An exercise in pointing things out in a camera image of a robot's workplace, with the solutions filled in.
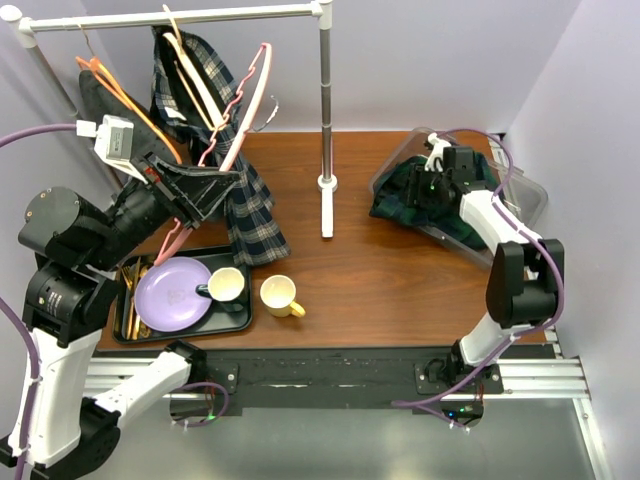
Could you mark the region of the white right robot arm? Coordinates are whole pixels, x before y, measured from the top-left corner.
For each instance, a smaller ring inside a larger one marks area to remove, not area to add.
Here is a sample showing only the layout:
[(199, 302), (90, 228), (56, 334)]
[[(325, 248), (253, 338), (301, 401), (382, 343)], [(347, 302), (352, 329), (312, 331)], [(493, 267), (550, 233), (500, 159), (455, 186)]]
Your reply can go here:
[(558, 317), (564, 299), (564, 247), (558, 240), (543, 239), (508, 210), (472, 148), (436, 135), (429, 141), (431, 153), (410, 177), (412, 202), (452, 210), (493, 257), (485, 315), (445, 357), (430, 361), (422, 375), (466, 393), (522, 334)]

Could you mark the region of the green plaid skirt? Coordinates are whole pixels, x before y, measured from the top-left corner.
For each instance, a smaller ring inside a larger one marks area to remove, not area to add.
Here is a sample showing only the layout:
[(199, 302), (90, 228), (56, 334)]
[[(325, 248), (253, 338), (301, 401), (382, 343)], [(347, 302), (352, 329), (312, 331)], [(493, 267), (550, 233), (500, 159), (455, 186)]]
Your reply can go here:
[(406, 204), (410, 173), (414, 167), (422, 169), (426, 160), (424, 155), (415, 155), (383, 173), (374, 182), (369, 215), (407, 227), (437, 228), (472, 250), (485, 249), (486, 244), (480, 235), (446, 206), (437, 203), (425, 207)]

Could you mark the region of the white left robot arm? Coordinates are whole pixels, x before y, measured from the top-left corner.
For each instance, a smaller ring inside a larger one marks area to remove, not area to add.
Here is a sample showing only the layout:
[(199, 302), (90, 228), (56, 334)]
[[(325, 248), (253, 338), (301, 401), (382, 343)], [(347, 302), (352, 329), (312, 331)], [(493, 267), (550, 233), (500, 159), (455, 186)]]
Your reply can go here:
[(140, 373), (89, 397), (85, 379), (120, 286), (123, 261), (170, 219), (200, 226), (237, 183), (234, 171), (131, 160), (129, 178), (100, 209), (67, 187), (36, 195), (18, 239), (37, 269), (11, 321), (28, 351), (18, 419), (1, 461), (18, 477), (77, 479), (97, 470), (127, 423), (164, 395), (200, 390), (206, 356), (177, 340)]

